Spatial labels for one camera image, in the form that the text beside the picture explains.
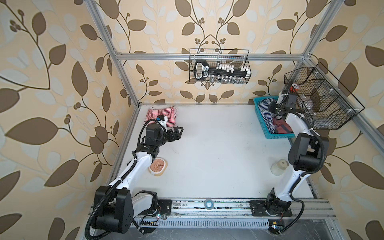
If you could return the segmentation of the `blue striped tank top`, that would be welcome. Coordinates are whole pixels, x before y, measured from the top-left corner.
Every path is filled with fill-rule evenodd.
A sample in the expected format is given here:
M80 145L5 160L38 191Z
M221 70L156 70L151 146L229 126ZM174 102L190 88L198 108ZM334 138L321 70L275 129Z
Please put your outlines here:
M260 110L260 113L261 113L261 116L262 116L262 119L266 125L266 128L268 130L268 132L270 134L274 134L274 126L273 126L273 118L276 117L275 114L271 113L269 111L269 106L271 103L275 103L276 100L273 99L273 98L267 98L267 99L263 99L261 100L257 106L258 106L258 109Z

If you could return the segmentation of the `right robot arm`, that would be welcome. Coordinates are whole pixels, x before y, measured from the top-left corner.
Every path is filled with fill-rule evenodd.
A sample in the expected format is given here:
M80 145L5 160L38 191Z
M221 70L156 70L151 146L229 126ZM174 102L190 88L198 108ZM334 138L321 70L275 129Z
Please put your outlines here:
M323 167L329 147L329 140L321 137L305 119L304 113L297 109L297 98L295 94L280 94L276 102L269 104L269 112L282 117L296 138L288 153L289 171L284 173L282 181L271 189L263 203L250 202L253 216L280 219L289 212L293 202L301 204L299 213L287 225L270 224L269 231L273 235L282 235L303 215L305 202L293 194L300 184Z

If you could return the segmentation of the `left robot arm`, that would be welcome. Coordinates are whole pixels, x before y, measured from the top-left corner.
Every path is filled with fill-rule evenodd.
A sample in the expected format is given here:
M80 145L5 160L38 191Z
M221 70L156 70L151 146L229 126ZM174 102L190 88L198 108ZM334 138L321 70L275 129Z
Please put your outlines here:
M140 191L132 195L139 178L154 163L160 147L181 139L184 129L167 129L166 116L146 121L139 133L133 159L123 172L107 186L95 192L93 211L85 227L87 240L100 240L111 233L124 234L134 225L142 234L145 230L135 221L142 212L159 213L157 193Z

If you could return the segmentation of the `maroon tank top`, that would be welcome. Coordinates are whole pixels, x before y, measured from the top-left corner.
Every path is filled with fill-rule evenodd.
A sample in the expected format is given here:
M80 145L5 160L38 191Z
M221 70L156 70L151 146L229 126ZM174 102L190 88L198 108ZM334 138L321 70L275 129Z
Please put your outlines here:
M292 134L292 128L283 120L273 118L274 134Z

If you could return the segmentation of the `red white item in basket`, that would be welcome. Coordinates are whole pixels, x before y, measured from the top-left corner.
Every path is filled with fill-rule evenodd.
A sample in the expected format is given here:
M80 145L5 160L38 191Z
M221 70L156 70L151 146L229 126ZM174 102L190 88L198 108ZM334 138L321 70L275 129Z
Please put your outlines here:
M292 84L290 90L292 93L298 93L299 92L299 89L300 89L300 85L297 85L297 84Z

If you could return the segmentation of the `beige round tape dispenser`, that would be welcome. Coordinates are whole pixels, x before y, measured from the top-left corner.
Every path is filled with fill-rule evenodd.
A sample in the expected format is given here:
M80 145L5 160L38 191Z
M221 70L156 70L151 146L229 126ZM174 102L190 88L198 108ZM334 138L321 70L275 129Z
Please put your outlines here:
M149 172L153 176L159 177L165 172L167 166L168 166L168 163L166 160L162 158L155 158L155 160L149 167Z

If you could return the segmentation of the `teal plastic basket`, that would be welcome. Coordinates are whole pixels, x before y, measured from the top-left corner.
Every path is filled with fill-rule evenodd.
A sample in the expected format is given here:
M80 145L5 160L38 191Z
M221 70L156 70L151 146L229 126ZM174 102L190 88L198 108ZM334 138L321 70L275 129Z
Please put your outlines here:
M289 125L282 119L277 120L277 115L269 112L269 105L276 103L278 96L254 98L255 112L267 139L291 139L295 135Z

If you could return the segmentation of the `white tape roll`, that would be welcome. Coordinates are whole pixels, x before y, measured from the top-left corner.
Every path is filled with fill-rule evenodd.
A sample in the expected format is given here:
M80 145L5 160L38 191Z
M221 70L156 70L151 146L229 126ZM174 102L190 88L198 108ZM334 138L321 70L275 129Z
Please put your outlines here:
M289 166L290 164L287 160L280 159L271 166L271 173L275 176L281 176Z

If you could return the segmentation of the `black handled tool in basket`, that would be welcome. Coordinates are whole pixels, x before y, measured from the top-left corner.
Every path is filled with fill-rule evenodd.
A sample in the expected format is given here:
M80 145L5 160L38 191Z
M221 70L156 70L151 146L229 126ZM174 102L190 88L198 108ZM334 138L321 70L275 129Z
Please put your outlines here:
M193 74L196 80L208 80L210 82L235 83L247 82L251 77L252 71L248 66L223 64L222 61L216 61L215 64L209 64L206 60L197 60L193 68Z

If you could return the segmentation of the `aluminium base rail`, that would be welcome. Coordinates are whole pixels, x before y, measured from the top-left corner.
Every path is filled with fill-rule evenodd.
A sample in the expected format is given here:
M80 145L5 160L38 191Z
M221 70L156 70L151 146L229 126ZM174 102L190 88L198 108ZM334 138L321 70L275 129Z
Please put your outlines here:
M304 199L301 218L282 235L269 231L271 223L290 223L301 209L292 203L282 219L253 216L250 202L262 199L159 199L160 212L138 215L124 234L111 233L106 240L344 240L336 214L328 200Z

